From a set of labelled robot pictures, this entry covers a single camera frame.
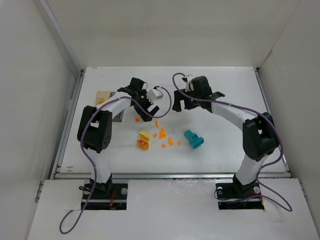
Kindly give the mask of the orange arch lego stack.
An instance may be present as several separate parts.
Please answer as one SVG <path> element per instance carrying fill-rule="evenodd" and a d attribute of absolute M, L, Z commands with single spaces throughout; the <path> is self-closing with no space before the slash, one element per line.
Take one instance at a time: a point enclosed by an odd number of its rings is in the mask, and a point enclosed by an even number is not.
<path fill-rule="evenodd" d="M 166 131 L 165 131 L 165 129 L 163 127 L 160 129 L 159 138 L 160 139 L 166 138 Z"/>

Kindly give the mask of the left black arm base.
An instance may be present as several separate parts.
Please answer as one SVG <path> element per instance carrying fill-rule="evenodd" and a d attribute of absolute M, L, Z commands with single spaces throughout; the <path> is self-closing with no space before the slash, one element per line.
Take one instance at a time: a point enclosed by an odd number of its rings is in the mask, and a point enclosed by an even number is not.
<path fill-rule="evenodd" d="M 97 183 L 85 210 L 126 210 L 128 190 L 126 182 L 113 182 L 109 179 L 105 184 Z"/>

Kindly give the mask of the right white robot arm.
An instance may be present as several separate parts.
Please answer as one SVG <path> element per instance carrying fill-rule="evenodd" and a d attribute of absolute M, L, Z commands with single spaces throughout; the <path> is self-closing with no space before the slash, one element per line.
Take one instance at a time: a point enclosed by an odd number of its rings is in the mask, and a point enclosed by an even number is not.
<path fill-rule="evenodd" d="M 180 76 L 185 87 L 174 91 L 173 111 L 201 107 L 241 130 L 245 155 L 239 170 L 233 176 L 231 188 L 236 195 L 244 195 L 255 184 L 265 160 L 281 144 L 272 116 L 267 112 L 260 113 L 222 101 L 220 98 L 224 94 L 213 92 L 205 76 L 192 77 L 183 73 Z"/>

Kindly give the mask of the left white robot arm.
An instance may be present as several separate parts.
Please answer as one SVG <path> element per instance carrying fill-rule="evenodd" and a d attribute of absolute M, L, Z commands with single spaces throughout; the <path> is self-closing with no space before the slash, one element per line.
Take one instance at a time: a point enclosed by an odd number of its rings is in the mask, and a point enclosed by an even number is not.
<path fill-rule="evenodd" d="M 149 122 L 160 109 L 155 106 L 148 110 L 155 101 L 163 98 L 160 88 L 146 90 L 143 88 L 144 84 L 141 79 L 133 77 L 128 86 L 119 88 L 108 100 L 97 106 L 87 105 L 82 111 L 77 140 L 81 151 L 92 165 L 90 182 L 83 190 L 94 198 L 105 199 L 112 192 L 112 174 L 107 161 L 98 154 L 111 143 L 115 116 L 133 107 L 143 121 Z"/>

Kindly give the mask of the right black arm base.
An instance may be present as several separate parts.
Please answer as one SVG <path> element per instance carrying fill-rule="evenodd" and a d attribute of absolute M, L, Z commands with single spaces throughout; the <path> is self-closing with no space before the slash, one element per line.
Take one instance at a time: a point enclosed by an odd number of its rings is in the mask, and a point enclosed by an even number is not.
<path fill-rule="evenodd" d="M 214 197 L 218 200 L 219 210 L 264 210 L 257 182 L 242 188 L 233 182 L 216 182 Z"/>

